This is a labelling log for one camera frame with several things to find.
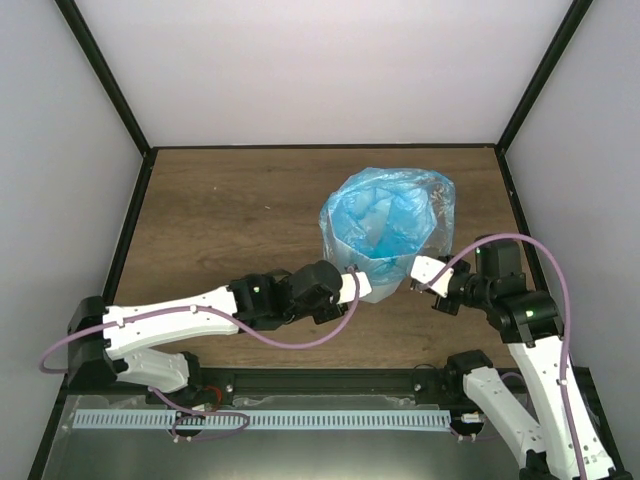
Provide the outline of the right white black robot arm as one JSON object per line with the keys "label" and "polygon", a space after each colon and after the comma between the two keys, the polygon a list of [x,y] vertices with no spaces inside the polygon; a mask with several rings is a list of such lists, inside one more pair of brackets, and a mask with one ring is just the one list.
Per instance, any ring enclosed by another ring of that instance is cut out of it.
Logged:
{"label": "right white black robot arm", "polygon": [[576,381],[570,301],[556,303],[548,292],[528,289],[522,243],[551,254],[529,236],[494,234],[463,249],[474,253],[474,266],[462,255],[415,258],[413,285],[436,294],[436,310],[455,315],[465,306],[485,313],[516,361],[533,407],[516,399],[480,350],[448,359],[445,393],[480,408],[515,457],[522,479],[628,479],[598,435]]}

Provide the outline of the blue plastic trash bag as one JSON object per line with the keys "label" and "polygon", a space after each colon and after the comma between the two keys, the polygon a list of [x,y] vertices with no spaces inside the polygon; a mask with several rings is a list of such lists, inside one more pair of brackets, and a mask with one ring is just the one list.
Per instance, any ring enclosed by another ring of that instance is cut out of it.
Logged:
{"label": "blue plastic trash bag", "polygon": [[357,266],[373,286],[396,284],[416,256],[451,252],[455,203],[454,182],[439,172],[368,167],[323,205],[323,256],[339,269]]}

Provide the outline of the white plastic trash bin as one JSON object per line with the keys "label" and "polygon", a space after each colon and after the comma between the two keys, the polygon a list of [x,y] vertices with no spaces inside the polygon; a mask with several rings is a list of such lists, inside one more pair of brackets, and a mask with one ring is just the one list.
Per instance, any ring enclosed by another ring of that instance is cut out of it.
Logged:
{"label": "white plastic trash bin", "polygon": [[323,257],[341,271],[345,271],[348,266],[355,266],[358,271],[365,273],[371,285],[371,292],[363,301],[375,304],[395,293],[409,275],[416,255],[369,258],[351,250],[330,252],[325,249]]}

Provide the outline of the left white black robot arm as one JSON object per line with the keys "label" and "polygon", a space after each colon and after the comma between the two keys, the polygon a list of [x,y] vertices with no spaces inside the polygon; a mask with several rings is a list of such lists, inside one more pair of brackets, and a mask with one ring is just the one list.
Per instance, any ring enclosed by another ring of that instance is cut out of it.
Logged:
{"label": "left white black robot arm", "polygon": [[107,305],[100,296],[87,297],[68,326],[68,383],[79,389],[137,384],[191,404],[204,392],[197,356],[166,354],[157,346],[274,331],[307,317],[322,324],[345,316],[349,304],[369,291],[363,273],[340,273],[320,260],[295,272],[248,274],[199,295],[157,304]]}

